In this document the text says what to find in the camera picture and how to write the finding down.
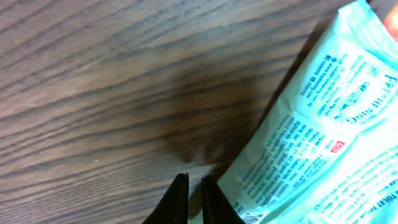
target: black object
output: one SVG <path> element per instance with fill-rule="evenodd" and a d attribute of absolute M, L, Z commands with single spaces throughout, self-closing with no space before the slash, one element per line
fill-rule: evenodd
<path fill-rule="evenodd" d="M 188 180 L 188 174 L 178 174 L 143 224 L 187 224 Z M 204 224 L 244 223 L 209 175 L 201 181 L 201 192 Z"/>

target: light blue package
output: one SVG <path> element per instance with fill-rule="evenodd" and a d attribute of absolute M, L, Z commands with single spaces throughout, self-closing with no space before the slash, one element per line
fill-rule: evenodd
<path fill-rule="evenodd" d="M 366 1 L 342 7 L 255 135 L 218 181 L 239 216 L 246 223 L 318 223 L 319 217 L 307 217 L 294 206 L 306 204 L 308 209 L 303 212 L 313 213 L 311 205 L 321 204 L 316 199 L 329 192 L 309 196 L 310 202 L 300 196 L 308 195 L 306 189 L 322 186 L 320 180 L 325 180 L 327 171 L 347 162 L 339 161 L 350 151 L 355 151 L 360 161 L 377 156 L 361 154 L 355 145 L 359 139 L 365 147 L 363 141 L 378 141 L 372 133 L 396 120 L 397 69 L 398 46 Z M 389 128 L 398 133 L 396 125 Z M 381 147 L 379 152 L 396 153 L 391 148 L 394 146 Z M 398 164 L 396 156 L 388 158 L 389 163 Z M 339 170 L 346 170 L 341 174 L 346 177 L 355 168 Z M 378 180 L 389 184 L 397 177 L 397 167 L 394 169 L 393 174 L 380 173 Z M 395 189 L 391 187 L 384 194 L 393 194 Z M 320 212 L 317 215 L 324 219 L 319 223 L 365 220 L 360 216 L 370 211 L 371 204 L 352 199 L 344 199 L 350 212 L 343 218 L 324 217 Z M 295 211 L 294 217 L 284 213 L 286 209 Z M 191 221 L 201 222 L 201 214 Z"/>
<path fill-rule="evenodd" d="M 398 223 L 397 127 L 393 116 L 363 132 L 331 169 L 264 223 Z"/>

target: wood grain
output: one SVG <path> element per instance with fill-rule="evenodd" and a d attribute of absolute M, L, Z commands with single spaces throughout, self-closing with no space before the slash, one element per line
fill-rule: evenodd
<path fill-rule="evenodd" d="M 0 1 L 0 223 L 140 223 L 221 175 L 348 2 Z"/>

